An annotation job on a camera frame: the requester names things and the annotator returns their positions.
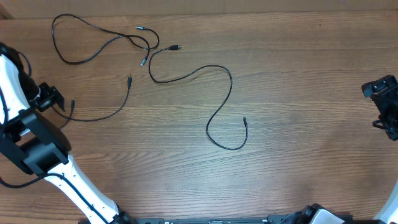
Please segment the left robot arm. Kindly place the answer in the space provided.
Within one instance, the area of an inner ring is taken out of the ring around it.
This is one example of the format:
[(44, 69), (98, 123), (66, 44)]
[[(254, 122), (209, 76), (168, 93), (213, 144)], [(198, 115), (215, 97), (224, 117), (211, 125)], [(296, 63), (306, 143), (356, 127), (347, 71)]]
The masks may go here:
[(1, 153), (26, 174), (58, 187), (87, 217), (87, 223), (134, 223), (81, 171), (62, 130), (42, 116), (64, 97), (46, 83), (37, 85), (22, 63), (24, 55), (1, 44)]

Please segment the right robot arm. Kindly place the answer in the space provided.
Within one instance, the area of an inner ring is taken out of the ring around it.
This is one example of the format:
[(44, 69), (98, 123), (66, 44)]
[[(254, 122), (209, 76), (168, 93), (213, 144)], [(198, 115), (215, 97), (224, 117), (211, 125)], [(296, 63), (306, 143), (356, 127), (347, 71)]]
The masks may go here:
[[(373, 121), (375, 128), (383, 129), (387, 137), (397, 141), (397, 79), (386, 75), (361, 86), (366, 98), (370, 98), (379, 110), (378, 119)], [(384, 223), (397, 223), (397, 183), (387, 202), (374, 217)]]

